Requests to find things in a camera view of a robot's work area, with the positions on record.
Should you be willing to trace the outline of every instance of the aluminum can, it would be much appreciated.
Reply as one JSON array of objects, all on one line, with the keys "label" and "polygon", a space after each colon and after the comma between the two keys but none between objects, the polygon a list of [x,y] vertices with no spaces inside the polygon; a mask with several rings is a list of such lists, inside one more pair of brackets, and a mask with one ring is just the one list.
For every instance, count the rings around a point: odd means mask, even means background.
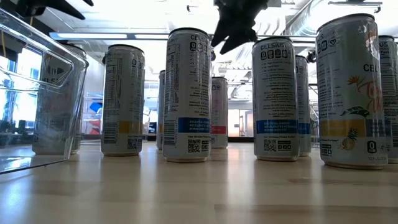
[{"label": "aluminum can", "polygon": [[379,36],[381,89],[388,162],[398,163],[398,61],[397,44],[388,35]]},{"label": "aluminum can", "polygon": [[157,128],[156,128],[156,146],[162,150],[163,145],[163,128],[164,128],[164,78],[166,71],[159,73],[159,97],[157,100]]},{"label": "aluminum can", "polygon": [[321,159],[330,166],[382,169],[387,142],[373,16],[326,23],[316,45]]},{"label": "aluminum can", "polygon": [[311,153],[310,97],[308,95],[308,62],[303,56],[296,55],[298,140],[300,156]]},{"label": "aluminum can", "polygon": [[[67,44],[64,47],[85,58],[84,50]],[[71,57],[64,51],[57,53],[65,58]],[[35,154],[62,155],[65,153],[66,142],[70,135],[73,136],[73,142],[75,142],[75,130],[69,133],[68,127],[70,127],[74,116],[71,108],[75,107],[75,100],[81,94],[78,91],[80,76],[85,75],[86,69],[81,73],[77,73],[77,70],[79,69],[73,69],[70,64],[53,55],[44,54],[40,81],[62,86],[57,92],[42,89],[37,92],[34,142],[32,144],[32,151]]]},{"label": "aluminum can", "polygon": [[[79,56],[81,56],[83,59],[86,59],[87,54],[86,52],[74,45],[71,44],[64,44],[64,46],[73,51],[74,53],[78,54]],[[76,118],[76,125],[75,125],[75,129],[76,129],[76,133],[75,133],[75,137],[73,138],[73,142],[72,142],[72,149],[70,151],[70,154],[76,154],[79,150],[80,150],[80,143],[81,140],[83,139],[83,133],[81,132],[81,122],[82,122],[82,116],[83,116],[83,102],[84,102],[84,93],[81,94],[81,103],[80,103],[80,107],[78,110],[78,115]]]},{"label": "aluminum can", "polygon": [[296,161],[297,87],[293,43],[286,37],[257,41],[252,50],[254,154],[268,161]]},{"label": "aluminum can", "polygon": [[111,45],[105,69],[101,152],[136,156],[142,150],[144,52],[130,45]]},{"label": "aluminum can", "polygon": [[210,47],[206,32],[173,30],[167,41],[163,156],[203,162],[210,154]]},{"label": "aluminum can", "polygon": [[223,77],[211,79],[211,148],[228,146],[228,82]]}]

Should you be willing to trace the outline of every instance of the ceiling light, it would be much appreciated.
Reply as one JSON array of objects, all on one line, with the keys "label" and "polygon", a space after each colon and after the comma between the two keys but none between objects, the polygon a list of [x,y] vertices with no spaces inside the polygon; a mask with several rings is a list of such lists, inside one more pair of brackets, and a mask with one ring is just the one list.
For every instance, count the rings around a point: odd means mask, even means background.
[{"label": "ceiling light", "polygon": [[169,35],[167,34],[135,34],[136,39],[159,39],[159,40],[167,40]]},{"label": "ceiling light", "polygon": [[127,39],[127,34],[90,34],[90,33],[56,33],[51,32],[50,37],[54,40],[71,39]]}]

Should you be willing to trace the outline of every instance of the fluorescent light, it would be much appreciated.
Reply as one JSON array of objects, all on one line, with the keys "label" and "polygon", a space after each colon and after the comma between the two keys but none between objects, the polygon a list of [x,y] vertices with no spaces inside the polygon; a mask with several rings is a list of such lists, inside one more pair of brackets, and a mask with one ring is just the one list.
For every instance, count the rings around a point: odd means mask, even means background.
[{"label": "fluorescent light", "polygon": [[167,34],[134,34],[136,39],[168,39]]},{"label": "fluorescent light", "polygon": [[63,39],[126,39],[127,34],[58,33]]}]

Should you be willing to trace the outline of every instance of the red object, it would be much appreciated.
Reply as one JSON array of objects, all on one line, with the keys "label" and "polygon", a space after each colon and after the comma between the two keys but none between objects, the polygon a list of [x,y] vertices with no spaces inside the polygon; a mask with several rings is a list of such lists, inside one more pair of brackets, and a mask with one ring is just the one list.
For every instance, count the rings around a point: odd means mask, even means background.
[{"label": "red object", "polygon": [[212,134],[226,134],[226,126],[212,126],[211,133]]}]

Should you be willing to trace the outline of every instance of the pineapple illustration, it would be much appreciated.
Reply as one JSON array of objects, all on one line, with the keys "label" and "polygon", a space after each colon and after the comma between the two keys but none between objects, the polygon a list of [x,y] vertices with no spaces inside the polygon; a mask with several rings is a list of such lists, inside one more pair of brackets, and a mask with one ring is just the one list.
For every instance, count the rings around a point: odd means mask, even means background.
[{"label": "pineapple illustration", "polygon": [[353,150],[355,147],[356,137],[358,136],[358,130],[356,128],[351,128],[348,131],[347,138],[341,143],[341,148],[347,151]]}]

